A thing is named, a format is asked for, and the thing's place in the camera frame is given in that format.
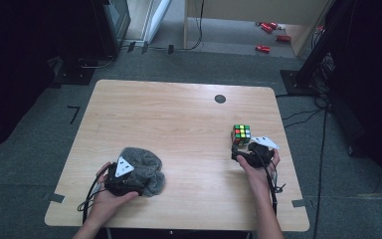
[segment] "wooden table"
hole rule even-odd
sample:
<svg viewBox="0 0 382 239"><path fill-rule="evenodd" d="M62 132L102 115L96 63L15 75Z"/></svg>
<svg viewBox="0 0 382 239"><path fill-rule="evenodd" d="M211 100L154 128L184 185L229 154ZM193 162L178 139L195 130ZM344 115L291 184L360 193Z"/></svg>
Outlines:
<svg viewBox="0 0 382 239"><path fill-rule="evenodd" d="M217 95L226 97L223 104ZM283 231L309 227L275 93L270 88L100 80L45 221L80 226L77 206L96 172L116 161L123 148L141 147L163 161L166 183L160 195L139 197L105 226L113 228L254 230L253 195L244 170L231 159L230 131L248 124L280 147L278 219Z"/></svg>

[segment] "black tape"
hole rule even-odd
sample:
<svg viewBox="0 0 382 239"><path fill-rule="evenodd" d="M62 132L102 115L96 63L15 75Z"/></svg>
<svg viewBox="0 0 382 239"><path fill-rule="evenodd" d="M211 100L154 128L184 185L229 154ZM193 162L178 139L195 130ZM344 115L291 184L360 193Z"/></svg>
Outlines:
<svg viewBox="0 0 382 239"><path fill-rule="evenodd" d="M169 49L167 50L167 54L172 54L173 53L173 45L169 45Z"/></svg>
<svg viewBox="0 0 382 239"><path fill-rule="evenodd" d="M303 199L293 200L292 201L292 206L293 207L302 207L302 206L305 206L305 201Z"/></svg>
<svg viewBox="0 0 382 239"><path fill-rule="evenodd" d="M129 47L128 47L128 53L129 53L129 52L132 52L132 51L134 50L134 47L135 47L135 42L131 42L131 43L129 44Z"/></svg>
<svg viewBox="0 0 382 239"><path fill-rule="evenodd" d="M54 202L62 203L64 201L64 199L65 199L65 196L59 195L59 194L55 194L55 193L46 192L43 195L42 199L46 200L46 201L54 201Z"/></svg>
<svg viewBox="0 0 382 239"><path fill-rule="evenodd" d="M141 54L147 53L147 49L148 49L148 43L147 41L145 41L141 49Z"/></svg>
<svg viewBox="0 0 382 239"><path fill-rule="evenodd" d="M79 114L79 111L80 111L80 107L72 107L72 106L68 106L69 109L77 109L76 110L76 113L74 114L73 116L73 119L71 119L71 122L70 124L73 124L74 120L76 120L76 117L77 115Z"/></svg>

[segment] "rubik's cube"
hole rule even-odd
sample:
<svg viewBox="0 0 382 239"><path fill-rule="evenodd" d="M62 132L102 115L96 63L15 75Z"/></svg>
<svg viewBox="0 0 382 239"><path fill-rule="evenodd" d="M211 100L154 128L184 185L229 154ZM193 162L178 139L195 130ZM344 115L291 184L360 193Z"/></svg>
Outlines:
<svg viewBox="0 0 382 239"><path fill-rule="evenodd" d="M232 144L245 146L250 142L251 133L250 126L243 124L235 124L231 132Z"/></svg>

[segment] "human hand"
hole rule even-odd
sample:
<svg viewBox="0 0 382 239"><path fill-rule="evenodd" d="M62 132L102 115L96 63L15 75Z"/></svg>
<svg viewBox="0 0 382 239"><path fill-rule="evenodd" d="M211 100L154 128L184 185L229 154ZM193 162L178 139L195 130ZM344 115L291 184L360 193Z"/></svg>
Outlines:
<svg viewBox="0 0 382 239"><path fill-rule="evenodd" d="M110 162L107 162L96 175L99 175ZM92 223L94 226L101 227L106 223L115 213L118 207L122 204L134 199L138 196L137 192L129 192L123 196L114 196L109 191L104 190L104 176L101 175L97 180L100 183L99 193L95 195L93 200L92 210L86 220L87 223Z"/></svg>
<svg viewBox="0 0 382 239"><path fill-rule="evenodd" d="M273 165L268 166L268 172L270 175L272 175L273 168L278 166L279 162L281 161L278 150L274 149L274 151L275 154L273 160L271 161ZM251 167L241 155L238 155L237 159L247 174L247 179L256 199L263 200L268 198L270 200L270 187L265 169L262 167Z"/></svg>

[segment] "black stand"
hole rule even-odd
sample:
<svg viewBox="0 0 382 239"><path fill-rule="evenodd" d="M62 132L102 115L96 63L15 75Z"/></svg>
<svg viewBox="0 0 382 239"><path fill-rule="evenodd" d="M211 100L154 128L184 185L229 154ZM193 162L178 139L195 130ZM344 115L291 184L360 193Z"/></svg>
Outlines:
<svg viewBox="0 0 382 239"><path fill-rule="evenodd" d="M53 84L88 86L94 73L94 68L73 67L73 65L64 62Z"/></svg>
<svg viewBox="0 0 382 239"><path fill-rule="evenodd" d="M310 87L312 75L318 66L318 63L325 57L329 51L329 45L332 42L332 36L337 29L343 16L352 5L352 1L343 1L330 19L327 29L319 39L318 43L312 49L305 63L299 71L281 70L282 80L284 81L288 95L317 95L317 92Z"/></svg>

